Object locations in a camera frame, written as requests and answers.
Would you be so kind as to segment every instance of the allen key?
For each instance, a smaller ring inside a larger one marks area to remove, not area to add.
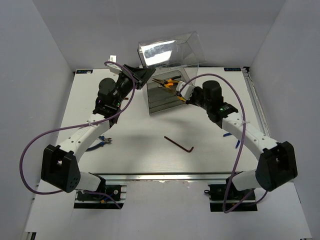
[[[192,147],[190,150],[188,150],[188,149],[184,148],[183,146],[181,146],[180,144],[176,143],[175,141],[171,140],[167,136],[164,136],[164,138],[167,139],[168,141],[170,141],[171,143],[173,143],[174,145],[178,146],[179,148],[185,150],[187,153],[191,153],[192,150],[194,149],[194,147]]]

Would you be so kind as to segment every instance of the cable tie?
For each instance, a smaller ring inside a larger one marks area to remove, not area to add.
[[[93,124],[91,123],[90,119],[88,120],[88,124],[89,124],[89,126],[91,126],[91,127],[93,127],[93,128],[96,128],[96,127],[97,127],[97,125],[93,125]]]
[[[248,120],[248,121],[243,121],[242,120],[242,123],[240,123],[240,127],[243,126],[244,124],[249,124],[249,123],[250,123],[250,120]]]

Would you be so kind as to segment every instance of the wire cutters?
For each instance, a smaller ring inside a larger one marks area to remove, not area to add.
[[[94,151],[100,147],[103,147],[104,145],[106,144],[111,144],[112,142],[112,138],[108,137],[108,138],[105,138],[104,136],[99,136],[99,139],[101,140],[101,142],[99,142],[98,144],[92,146],[92,147],[89,147],[86,152],[91,152],[91,151]]]

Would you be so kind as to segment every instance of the white wall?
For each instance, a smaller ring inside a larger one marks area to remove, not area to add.
[[[209,66],[250,66],[285,0],[33,0],[72,70],[110,55],[138,65],[139,41],[197,31]]]
[[[33,197],[20,179],[20,155],[34,136],[60,125],[72,82],[31,0],[0,2],[0,80],[0,238],[19,240]],[[55,137],[39,140],[27,154],[24,172],[32,187],[42,151]]]
[[[253,61],[251,77],[271,136],[295,147],[295,186],[311,234],[320,239],[320,1],[285,3]]]

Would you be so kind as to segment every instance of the pliers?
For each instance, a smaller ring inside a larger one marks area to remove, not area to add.
[[[179,81],[177,81],[176,79],[180,79],[181,76],[174,76],[168,80],[162,80],[162,79],[158,79],[158,78],[154,78],[152,81],[154,81],[155,83],[159,84],[159,87],[162,88],[166,88],[168,89],[170,93],[175,93],[176,92],[176,88]]]

